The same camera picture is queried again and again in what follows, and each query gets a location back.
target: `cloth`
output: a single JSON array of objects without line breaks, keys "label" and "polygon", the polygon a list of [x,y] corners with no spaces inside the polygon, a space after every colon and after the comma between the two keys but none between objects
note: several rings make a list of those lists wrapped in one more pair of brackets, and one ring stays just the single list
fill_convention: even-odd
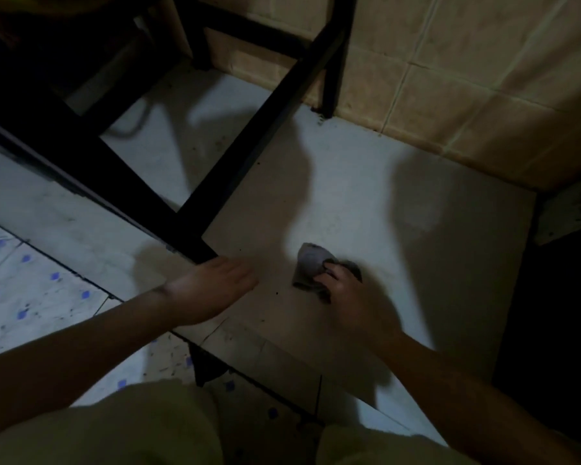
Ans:
[{"label": "cloth", "polygon": [[327,288],[314,280],[319,274],[333,273],[325,267],[325,263],[340,264],[346,267],[358,281],[362,281],[362,272],[353,261],[339,261],[322,246],[314,243],[304,243],[297,253],[297,265],[292,277],[292,285],[301,290],[314,292],[324,303],[331,303],[331,294]]},{"label": "cloth", "polygon": [[[217,410],[177,380],[128,386],[93,406],[44,414],[0,434],[0,465],[222,464]],[[325,428],[316,465],[471,464],[422,437]]]}]

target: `left hand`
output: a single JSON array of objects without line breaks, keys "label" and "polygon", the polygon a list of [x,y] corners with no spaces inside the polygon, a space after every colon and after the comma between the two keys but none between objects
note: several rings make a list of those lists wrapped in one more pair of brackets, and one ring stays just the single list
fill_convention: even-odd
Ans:
[{"label": "left hand", "polygon": [[244,261],[219,256],[195,266],[185,276],[163,286],[178,326],[195,325],[223,312],[258,285]]}]

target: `hand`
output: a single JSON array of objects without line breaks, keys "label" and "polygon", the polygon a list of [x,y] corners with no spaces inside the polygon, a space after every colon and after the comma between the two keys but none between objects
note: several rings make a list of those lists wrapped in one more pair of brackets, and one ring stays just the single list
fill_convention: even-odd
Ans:
[{"label": "hand", "polygon": [[335,277],[320,274],[314,278],[331,293],[331,306],[340,327],[371,349],[378,349],[402,332],[394,306],[376,288],[355,279],[344,266],[325,263]]},{"label": "hand", "polygon": [[178,326],[202,323],[223,312],[256,287],[258,280],[245,262],[220,256],[197,265],[163,286]]}]

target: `left arm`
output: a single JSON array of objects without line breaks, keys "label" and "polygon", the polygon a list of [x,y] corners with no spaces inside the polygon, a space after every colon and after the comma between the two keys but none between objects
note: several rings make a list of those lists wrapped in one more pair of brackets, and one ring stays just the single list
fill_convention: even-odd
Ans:
[{"label": "left arm", "polygon": [[258,281],[219,257],[77,325],[0,354],[0,432],[69,407],[116,365],[166,331],[208,320]]}]

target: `black metal frame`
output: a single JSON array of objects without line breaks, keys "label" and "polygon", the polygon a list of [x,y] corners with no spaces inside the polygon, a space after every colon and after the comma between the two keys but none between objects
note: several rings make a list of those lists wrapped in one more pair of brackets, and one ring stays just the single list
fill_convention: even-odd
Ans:
[{"label": "black metal frame", "polygon": [[178,212],[98,137],[152,86],[160,71],[173,65],[171,56],[156,70],[128,74],[80,117],[0,42],[0,146],[198,264],[216,256],[202,234],[323,68],[320,112],[332,117],[356,0],[334,0],[330,21],[312,42],[197,0],[175,3],[197,68],[211,66],[204,27],[297,59]]}]

